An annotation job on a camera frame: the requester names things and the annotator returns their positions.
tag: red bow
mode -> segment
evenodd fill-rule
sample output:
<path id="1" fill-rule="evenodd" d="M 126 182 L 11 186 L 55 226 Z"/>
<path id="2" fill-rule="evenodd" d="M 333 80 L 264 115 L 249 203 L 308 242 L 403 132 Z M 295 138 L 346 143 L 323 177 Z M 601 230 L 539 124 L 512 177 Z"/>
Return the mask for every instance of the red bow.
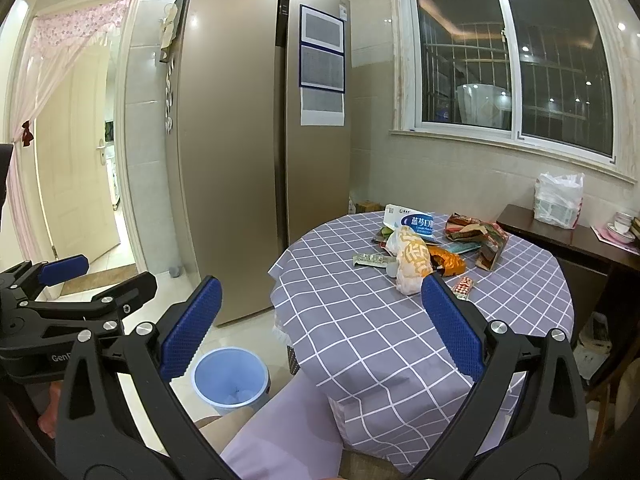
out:
<path id="1" fill-rule="evenodd" d="M 22 132 L 22 145 L 26 148 L 31 145 L 33 134 L 29 131 L 29 121 L 25 122 L 22 127 L 24 128 Z"/>

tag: bucket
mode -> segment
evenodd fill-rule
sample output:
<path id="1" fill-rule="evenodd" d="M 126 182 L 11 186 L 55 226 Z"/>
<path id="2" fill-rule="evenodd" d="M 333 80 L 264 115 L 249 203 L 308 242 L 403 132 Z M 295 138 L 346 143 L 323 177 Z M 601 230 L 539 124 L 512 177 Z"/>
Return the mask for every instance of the bucket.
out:
<path id="1" fill-rule="evenodd" d="M 249 406 L 259 410 L 269 400 L 271 380 L 260 358 L 228 346 L 203 355 L 191 375 L 193 389 L 220 415 Z"/>

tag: tablecloth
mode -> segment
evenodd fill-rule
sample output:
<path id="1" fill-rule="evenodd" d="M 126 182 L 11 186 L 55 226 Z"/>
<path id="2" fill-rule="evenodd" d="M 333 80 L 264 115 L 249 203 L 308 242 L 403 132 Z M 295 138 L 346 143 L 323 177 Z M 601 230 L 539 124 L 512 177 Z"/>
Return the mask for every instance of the tablecloth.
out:
<path id="1" fill-rule="evenodd" d="M 473 381 L 456 369 L 422 307 L 404 296 L 384 269 L 353 267 L 356 253 L 383 252 L 370 240 L 383 213 L 344 216 L 312 230 L 274 264 L 271 301 L 305 374 L 334 406 L 348 446 L 387 458 L 408 472 L 433 446 Z M 434 236 L 446 248 L 446 215 L 434 214 Z M 514 332 L 569 336 L 574 311 L 556 259 L 511 235 L 494 271 L 464 255 L 475 282 L 469 300 Z M 452 286 L 460 276 L 447 278 Z M 523 374 L 515 374 L 501 410 L 510 413 Z"/>

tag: window sill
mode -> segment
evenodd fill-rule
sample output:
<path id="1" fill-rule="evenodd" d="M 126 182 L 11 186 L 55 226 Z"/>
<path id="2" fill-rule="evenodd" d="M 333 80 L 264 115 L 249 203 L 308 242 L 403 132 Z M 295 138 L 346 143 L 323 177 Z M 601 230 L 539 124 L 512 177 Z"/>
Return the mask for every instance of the window sill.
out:
<path id="1" fill-rule="evenodd" d="M 445 139 L 445 140 L 458 140 L 461 142 L 472 142 L 475 144 L 485 144 L 489 146 L 497 146 L 498 148 L 505 148 L 507 150 L 514 150 L 516 152 L 534 153 L 535 155 L 545 156 L 547 158 L 554 158 L 555 160 L 562 160 L 563 162 L 570 162 L 578 166 L 588 168 L 589 170 L 605 173 L 614 178 L 623 180 L 630 184 L 637 184 L 638 180 L 629 174 L 623 173 L 615 168 L 608 168 L 602 166 L 592 160 L 586 160 L 576 156 L 568 155 L 563 152 L 555 152 L 553 150 L 546 150 L 538 146 L 524 145 L 513 140 L 508 139 L 485 139 L 481 137 L 469 137 L 455 134 L 442 134 L 427 131 L 415 131 L 415 130 L 390 130 L 389 134 L 398 136 L 410 136 L 410 137 L 431 137 L 433 139 Z"/>

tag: blue gripper pad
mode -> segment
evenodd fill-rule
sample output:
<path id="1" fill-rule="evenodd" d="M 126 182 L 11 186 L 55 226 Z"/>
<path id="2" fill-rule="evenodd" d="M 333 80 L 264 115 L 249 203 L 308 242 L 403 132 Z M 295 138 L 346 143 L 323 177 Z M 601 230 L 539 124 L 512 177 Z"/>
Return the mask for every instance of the blue gripper pad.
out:
<path id="1" fill-rule="evenodd" d="M 182 377 L 187 371 L 191 359 L 220 311 L 222 285 L 216 278 L 205 278 L 183 305 L 186 310 L 164 339 L 160 349 L 158 373 L 166 382 Z"/>
<path id="2" fill-rule="evenodd" d="M 482 342 L 433 274 L 422 280 L 422 306 L 460 372 L 478 382 L 484 374 Z"/>
<path id="3" fill-rule="evenodd" d="M 89 260 L 86 259 L 86 256 L 72 256 L 42 267 L 38 274 L 38 282 L 46 286 L 58 285 L 84 276 L 88 270 Z"/>

